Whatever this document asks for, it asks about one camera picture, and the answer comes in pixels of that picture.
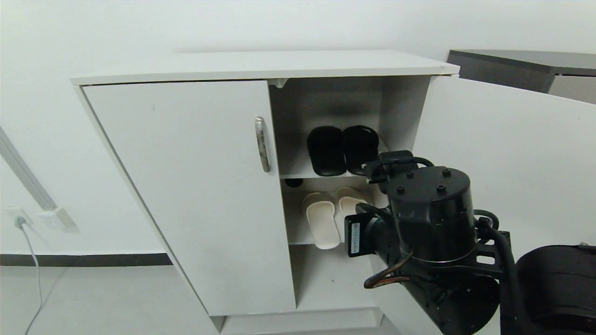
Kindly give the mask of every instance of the open cabinet door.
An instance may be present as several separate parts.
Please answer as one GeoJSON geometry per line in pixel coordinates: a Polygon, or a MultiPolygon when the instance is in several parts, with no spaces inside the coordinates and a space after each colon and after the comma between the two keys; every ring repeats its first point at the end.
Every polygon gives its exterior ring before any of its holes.
{"type": "MultiPolygon", "coordinates": [[[[413,153],[470,176],[474,208],[499,217],[515,259],[549,244],[596,244],[596,105],[434,77],[413,153]]],[[[378,257],[372,265],[384,268],[378,257]]],[[[403,335],[440,334],[405,288],[374,291],[403,335]]],[[[498,314],[478,333],[499,334],[498,314]]]]}

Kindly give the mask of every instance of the cable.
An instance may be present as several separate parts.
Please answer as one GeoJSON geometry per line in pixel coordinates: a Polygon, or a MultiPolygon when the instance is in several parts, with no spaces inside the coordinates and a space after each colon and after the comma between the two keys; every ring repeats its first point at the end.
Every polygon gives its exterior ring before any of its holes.
{"type": "Polygon", "coordinates": [[[364,288],[365,289],[375,289],[377,287],[381,287],[387,284],[399,283],[401,281],[408,281],[410,280],[409,277],[387,277],[391,272],[397,271],[401,268],[407,261],[412,257],[414,254],[414,250],[410,251],[407,256],[405,256],[402,260],[400,260],[395,265],[391,266],[390,268],[386,268],[379,273],[376,273],[370,276],[367,280],[364,281],[364,288]]]}
{"type": "Polygon", "coordinates": [[[356,204],[356,213],[358,213],[358,214],[361,214],[361,213],[373,213],[379,219],[382,219],[383,221],[387,222],[388,224],[392,224],[393,223],[393,217],[391,216],[391,214],[383,211],[380,208],[376,208],[373,205],[367,204],[367,203],[358,203],[358,204],[356,204]]]}
{"type": "Polygon", "coordinates": [[[491,227],[495,230],[499,230],[499,218],[496,217],[493,213],[489,212],[488,210],[483,209],[474,209],[474,215],[478,216],[485,216],[492,220],[491,227]]]}
{"type": "MultiPolygon", "coordinates": [[[[491,224],[490,226],[492,228],[494,228],[495,230],[499,230],[499,218],[496,217],[496,215],[494,215],[493,213],[489,212],[488,210],[483,210],[483,209],[474,209],[474,215],[478,215],[478,216],[485,216],[487,218],[489,218],[491,220],[491,224]]],[[[474,225],[477,226],[478,222],[476,219],[474,219],[474,225]]],[[[489,240],[487,239],[481,239],[478,241],[478,243],[481,244],[486,244],[489,240]]]]}
{"type": "Polygon", "coordinates": [[[517,278],[516,262],[513,259],[509,241],[507,241],[507,238],[495,228],[490,227],[488,223],[481,222],[479,228],[482,229],[483,233],[495,240],[495,245],[501,256],[504,272],[507,276],[505,280],[501,281],[501,285],[506,285],[506,287],[509,288],[509,293],[514,305],[516,324],[521,328],[524,335],[537,334],[538,332],[524,307],[522,288],[520,287],[519,279],[517,278]]]}
{"type": "Polygon", "coordinates": [[[416,164],[422,164],[424,166],[434,166],[433,162],[427,160],[426,158],[422,158],[422,157],[398,157],[398,158],[378,160],[378,161],[367,163],[367,164],[371,164],[372,168],[376,169],[383,165],[405,164],[405,163],[416,163],[416,164]]]}
{"type": "Polygon", "coordinates": [[[35,262],[35,271],[37,272],[38,289],[39,289],[39,308],[38,308],[37,312],[35,312],[35,315],[31,319],[31,322],[29,323],[29,326],[27,327],[27,330],[25,331],[25,335],[27,335],[27,334],[29,334],[29,330],[31,329],[33,322],[39,315],[39,312],[41,312],[42,307],[44,306],[44,299],[41,294],[41,279],[39,278],[39,262],[37,260],[37,256],[35,256],[35,252],[33,252],[33,247],[31,246],[31,241],[29,241],[29,236],[27,236],[27,232],[23,228],[23,224],[24,224],[23,221],[24,221],[24,219],[21,216],[19,216],[18,218],[15,219],[14,225],[17,226],[17,228],[23,232],[23,235],[25,235],[25,240],[27,240],[27,245],[29,246],[29,251],[31,252],[31,256],[33,256],[33,261],[35,262]]]}

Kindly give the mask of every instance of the white slipper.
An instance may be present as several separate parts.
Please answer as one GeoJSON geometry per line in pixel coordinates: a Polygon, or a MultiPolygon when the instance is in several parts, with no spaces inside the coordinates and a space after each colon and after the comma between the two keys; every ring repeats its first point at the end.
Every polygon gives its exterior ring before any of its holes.
{"type": "Polygon", "coordinates": [[[302,201],[302,209],[306,214],[316,247],[319,249],[337,247],[341,240],[333,218],[335,214],[333,198],[327,193],[310,193],[302,201]]]}
{"type": "Polygon", "coordinates": [[[356,205],[359,203],[368,203],[364,196],[351,187],[340,187],[336,191],[339,200],[339,209],[345,218],[348,215],[356,214],[356,205]]]}

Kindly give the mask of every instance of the cabinet door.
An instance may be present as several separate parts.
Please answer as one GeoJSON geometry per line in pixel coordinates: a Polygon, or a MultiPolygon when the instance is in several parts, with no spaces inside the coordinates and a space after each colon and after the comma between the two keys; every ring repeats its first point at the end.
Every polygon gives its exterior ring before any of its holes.
{"type": "MultiPolygon", "coordinates": [[[[470,176],[474,208],[499,217],[516,259],[544,245],[596,243],[596,105],[434,77],[413,152],[470,176]]],[[[403,287],[374,291],[403,334],[440,334],[403,287]]],[[[480,334],[498,326],[493,318],[480,334]]]]}
{"type": "Polygon", "coordinates": [[[295,309],[267,83],[84,91],[209,314],[295,309]],[[258,116],[265,121],[268,173],[257,148],[258,116]]]}

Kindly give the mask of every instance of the cabinet top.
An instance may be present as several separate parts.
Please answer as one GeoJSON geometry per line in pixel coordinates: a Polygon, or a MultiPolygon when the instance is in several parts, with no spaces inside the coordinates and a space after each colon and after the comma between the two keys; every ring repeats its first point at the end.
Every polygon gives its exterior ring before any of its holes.
{"type": "Polygon", "coordinates": [[[460,67],[395,50],[169,54],[70,79],[73,85],[299,77],[452,75],[460,67]]]}

